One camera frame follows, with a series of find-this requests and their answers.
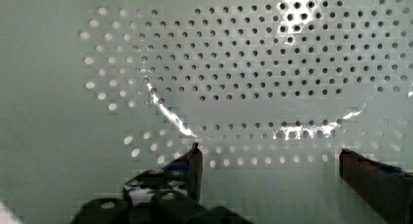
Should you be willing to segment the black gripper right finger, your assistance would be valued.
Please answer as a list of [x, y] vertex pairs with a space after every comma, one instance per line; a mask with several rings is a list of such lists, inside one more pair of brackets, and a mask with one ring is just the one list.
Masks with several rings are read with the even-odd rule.
[[343, 149], [339, 174], [389, 224], [412, 224], [412, 173]]

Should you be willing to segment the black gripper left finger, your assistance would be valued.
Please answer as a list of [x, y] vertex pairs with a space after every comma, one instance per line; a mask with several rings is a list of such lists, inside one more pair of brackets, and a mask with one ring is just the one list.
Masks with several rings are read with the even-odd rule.
[[157, 192], [176, 191], [193, 201], [200, 199], [203, 179], [203, 152], [199, 143], [163, 168], [148, 169], [127, 181], [123, 198], [132, 205], [148, 203]]

